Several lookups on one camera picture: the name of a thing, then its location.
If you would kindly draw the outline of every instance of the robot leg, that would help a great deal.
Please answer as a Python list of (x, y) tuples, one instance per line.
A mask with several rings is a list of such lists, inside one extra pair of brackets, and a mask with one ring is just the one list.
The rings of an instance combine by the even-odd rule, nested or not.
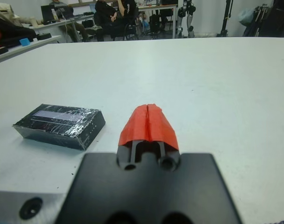
[(194, 27), (191, 25), (192, 24), (192, 19), (193, 19), (193, 13), (196, 11), (196, 7), (194, 5), (189, 5), (188, 11), (187, 11), (187, 29), (189, 33), (189, 38), (194, 38)]
[(194, 27), (191, 25), (193, 19), (193, 15), (188, 14), (187, 16), (187, 28), (188, 28), (188, 33), (189, 33), (189, 38), (194, 38)]
[(185, 10), (184, 10), (183, 7), (181, 7), (178, 10), (178, 16), (177, 16), (177, 35), (178, 35), (178, 38), (182, 37), (183, 28), (181, 26), (181, 23), (182, 23), (184, 17), (185, 17)]

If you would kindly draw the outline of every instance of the desk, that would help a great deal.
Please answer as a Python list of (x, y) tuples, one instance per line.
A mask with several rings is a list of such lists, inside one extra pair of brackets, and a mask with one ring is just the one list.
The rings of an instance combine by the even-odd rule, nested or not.
[(87, 152), (116, 152), (133, 110), (156, 103), (180, 152), (214, 155), (244, 224), (284, 220), (284, 38), (61, 43), (0, 63), (0, 190), (70, 187), (84, 152), (12, 128), (41, 103), (102, 110)]
[(42, 40), (42, 41), (38, 41), (36, 38), (34, 38), (33, 42), (30, 42), (30, 45), (28, 45), (28, 46), (23, 47), (23, 46), (19, 45), (19, 46), (8, 49), (7, 53), (0, 55), (0, 62), (5, 61), (9, 58), (15, 57), (17, 55), (20, 55), (22, 53), (25, 53), (27, 51), (33, 50), (35, 48), (42, 47), (46, 44), (56, 43), (57, 40), (60, 39), (60, 37), (61, 36), (53, 36), (49, 39)]
[[(71, 19), (68, 19), (68, 20), (63, 20), (63, 21), (59, 21), (59, 22), (55, 22), (55, 23), (50, 23), (48, 25), (38, 25), (37, 28), (32, 28), (32, 29), (35, 30), (36, 32), (40, 33), (44, 29), (50, 29), (50, 28), (54, 28), (54, 27), (65, 26), (65, 24), (73, 24), (73, 23), (75, 23), (77, 21), (88, 20), (88, 19), (93, 19), (93, 18), (94, 18), (94, 15), (84, 15), (84, 16), (71, 18)], [(78, 35), (78, 32), (77, 32), (75, 26), (73, 25), (72, 27), (73, 27), (73, 30), (74, 30), (74, 32), (76, 34), (78, 42), (80, 42), (80, 37)]]
[(173, 24), (172, 24), (172, 38), (175, 38), (176, 30), (176, 6), (177, 4), (172, 5), (160, 5), (160, 6), (139, 6), (139, 12), (161, 10), (161, 9), (173, 9)]

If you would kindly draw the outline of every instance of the tripod stand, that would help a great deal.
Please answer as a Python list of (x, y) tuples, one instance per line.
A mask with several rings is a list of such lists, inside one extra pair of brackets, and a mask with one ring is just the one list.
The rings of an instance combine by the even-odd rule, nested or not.
[(226, 25), (227, 25), (227, 20), (231, 17), (231, 10), (232, 10), (233, 3), (234, 3), (234, 0), (226, 0), (226, 8), (225, 8), (222, 30), (219, 34), (217, 34), (217, 37), (227, 36)]

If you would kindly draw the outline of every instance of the cable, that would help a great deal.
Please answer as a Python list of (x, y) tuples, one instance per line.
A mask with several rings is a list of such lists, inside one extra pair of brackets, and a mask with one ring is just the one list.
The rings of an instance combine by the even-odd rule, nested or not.
[(65, 21), (65, 42), (67, 43), (67, 24), (66, 24), (66, 19), (64, 18)]
[(62, 17), (63, 17), (63, 19), (64, 19), (64, 25), (65, 25), (65, 42), (67, 43), (67, 21), (66, 21), (66, 18), (64, 17), (64, 15), (63, 15), (63, 13), (62, 13), (62, 9), (61, 8), (59, 8), (58, 9), (60, 12), (61, 12), (61, 15), (62, 15)]

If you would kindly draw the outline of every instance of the table leg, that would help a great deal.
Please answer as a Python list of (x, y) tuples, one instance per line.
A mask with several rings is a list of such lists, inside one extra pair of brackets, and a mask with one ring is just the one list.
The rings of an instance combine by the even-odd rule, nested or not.
[(176, 7), (173, 8), (173, 26), (172, 26), (172, 38), (175, 39), (176, 26)]
[(73, 32), (76, 35), (77, 42), (81, 42), (81, 38), (80, 38), (80, 36), (79, 36), (79, 34), (77, 32), (76, 26), (75, 26), (75, 21), (71, 21), (71, 25), (72, 25), (72, 28), (73, 28)]
[(144, 27), (144, 12), (142, 12), (142, 26), (143, 26), (143, 33), (145, 34), (145, 27)]

